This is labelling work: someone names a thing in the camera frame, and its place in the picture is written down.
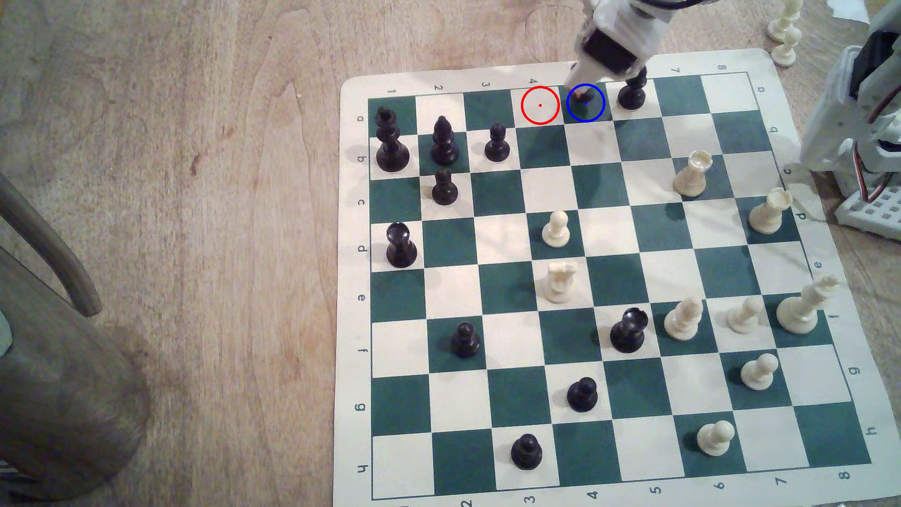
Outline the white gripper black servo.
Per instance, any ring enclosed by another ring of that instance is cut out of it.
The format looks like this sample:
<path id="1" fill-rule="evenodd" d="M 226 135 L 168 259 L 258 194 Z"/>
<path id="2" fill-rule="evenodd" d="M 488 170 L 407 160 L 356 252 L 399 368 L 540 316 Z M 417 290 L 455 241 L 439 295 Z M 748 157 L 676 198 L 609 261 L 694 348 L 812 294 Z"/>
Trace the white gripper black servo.
<path id="1" fill-rule="evenodd" d="M 677 1 L 583 1 L 577 61 L 567 77 L 573 97 L 590 97 L 590 77 L 604 99 L 611 77 L 635 77 L 657 52 Z"/>

